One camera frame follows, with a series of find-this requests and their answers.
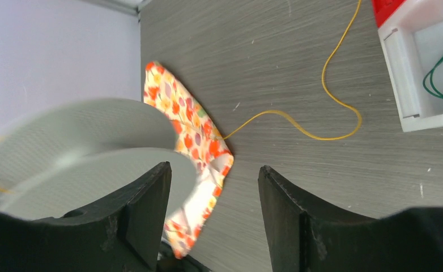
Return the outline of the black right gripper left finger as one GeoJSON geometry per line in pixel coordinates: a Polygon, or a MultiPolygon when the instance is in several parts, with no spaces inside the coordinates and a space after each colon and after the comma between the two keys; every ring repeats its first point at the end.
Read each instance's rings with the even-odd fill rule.
{"type": "Polygon", "coordinates": [[[0,271],[155,271],[171,174],[159,163],[61,218],[0,212],[0,271]]]}

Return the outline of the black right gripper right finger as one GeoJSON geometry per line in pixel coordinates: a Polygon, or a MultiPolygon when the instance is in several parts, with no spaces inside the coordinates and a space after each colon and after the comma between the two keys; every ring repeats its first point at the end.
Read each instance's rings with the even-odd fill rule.
{"type": "Polygon", "coordinates": [[[258,188],[273,271],[443,271],[443,207],[374,219],[307,192],[267,165],[258,188]]]}

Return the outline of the white perforated cable spool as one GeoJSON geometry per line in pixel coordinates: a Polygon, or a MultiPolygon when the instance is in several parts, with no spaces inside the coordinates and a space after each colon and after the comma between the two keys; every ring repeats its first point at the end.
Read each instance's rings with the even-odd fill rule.
{"type": "Polygon", "coordinates": [[[167,215],[192,194],[194,164],[175,150],[178,135],[158,109],[103,98],[28,118],[0,142],[0,212],[26,220],[59,218],[168,162],[167,215]]]}

